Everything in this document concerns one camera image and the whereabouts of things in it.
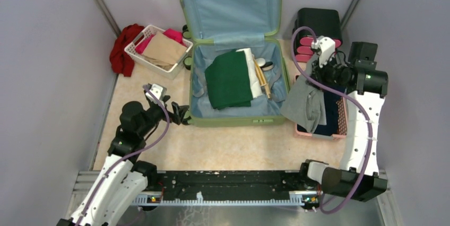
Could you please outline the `green hard-shell suitcase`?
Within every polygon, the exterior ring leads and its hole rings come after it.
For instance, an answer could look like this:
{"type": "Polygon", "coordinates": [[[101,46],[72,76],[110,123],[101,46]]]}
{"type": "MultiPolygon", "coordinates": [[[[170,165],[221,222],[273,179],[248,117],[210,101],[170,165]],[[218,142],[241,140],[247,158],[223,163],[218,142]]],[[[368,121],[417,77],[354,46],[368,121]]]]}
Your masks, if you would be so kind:
{"type": "Polygon", "coordinates": [[[290,90],[281,45],[275,39],[281,23],[282,0],[180,0],[194,45],[189,88],[192,123],[198,127],[281,125],[280,108],[290,90]],[[249,48],[273,63],[267,79],[270,96],[253,99],[249,107],[213,109],[204,72],[228,51],[249,48]]]}

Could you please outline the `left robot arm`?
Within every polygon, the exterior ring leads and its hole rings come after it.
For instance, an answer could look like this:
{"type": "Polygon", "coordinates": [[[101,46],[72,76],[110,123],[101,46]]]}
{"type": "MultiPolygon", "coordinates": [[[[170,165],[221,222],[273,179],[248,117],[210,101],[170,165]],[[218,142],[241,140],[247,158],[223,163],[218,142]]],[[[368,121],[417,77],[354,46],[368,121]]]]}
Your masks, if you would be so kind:
{"type": "Polygon", "coordinates": [[[159,123],[182,124],[189,107],[172,102],[173,111],[168,111],[168,95],[158,99],[147,93],[146,99],[148,109],[138,101],[122,107],[120,124],[100,173],[78,208],[58,225],[117,225],[140,192],[157,188],[157,166],[138,158],[166,135],[168,127],[153,143],[146,144],[159,123]]]}

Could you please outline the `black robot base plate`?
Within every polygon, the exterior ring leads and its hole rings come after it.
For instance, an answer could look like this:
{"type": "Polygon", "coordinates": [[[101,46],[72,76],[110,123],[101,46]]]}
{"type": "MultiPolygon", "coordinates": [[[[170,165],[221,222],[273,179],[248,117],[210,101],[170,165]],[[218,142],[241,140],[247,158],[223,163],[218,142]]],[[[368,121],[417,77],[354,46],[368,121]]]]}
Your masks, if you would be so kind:
{"type": "Polygon", "coordinates": [[[299,170],[158,171],[150,190],[164,201],[288,201],[292,194],[317,195],[318,184],[299,170]]]}

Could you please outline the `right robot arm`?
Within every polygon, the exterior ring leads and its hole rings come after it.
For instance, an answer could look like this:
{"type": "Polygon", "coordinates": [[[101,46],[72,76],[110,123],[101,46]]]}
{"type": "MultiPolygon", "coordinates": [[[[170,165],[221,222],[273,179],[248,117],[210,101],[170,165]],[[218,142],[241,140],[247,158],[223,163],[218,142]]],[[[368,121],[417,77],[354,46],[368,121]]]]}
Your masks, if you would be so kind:
{"type": "Polygon", "coordinates": [[[387,180],[379,176],[377,132],[380,111],[385,102],[388,74],[376,69],[377,44],[353,42],[348,61],[342,65],[331,57],[327,65],[313,63],[312,78],[331,88],[345,88],[339,95],[347,102],[347,135],[339,168],[325,162],[302,163],[299,184],[312,190],[320,184],[323,193],[366,202],[387,189],[387,180]]]}

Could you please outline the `grey garment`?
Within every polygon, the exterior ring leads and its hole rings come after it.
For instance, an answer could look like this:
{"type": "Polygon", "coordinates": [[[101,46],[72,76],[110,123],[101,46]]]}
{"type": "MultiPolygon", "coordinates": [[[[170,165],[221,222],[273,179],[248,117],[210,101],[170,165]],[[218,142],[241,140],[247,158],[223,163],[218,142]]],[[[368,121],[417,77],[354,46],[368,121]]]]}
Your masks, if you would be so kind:
{"type": "Polygon", "coordinates": [[[288,93],[280,113],[288,120],[313,133],[319,125],[326,125],[324,93],[299,75],[288,93]]]}

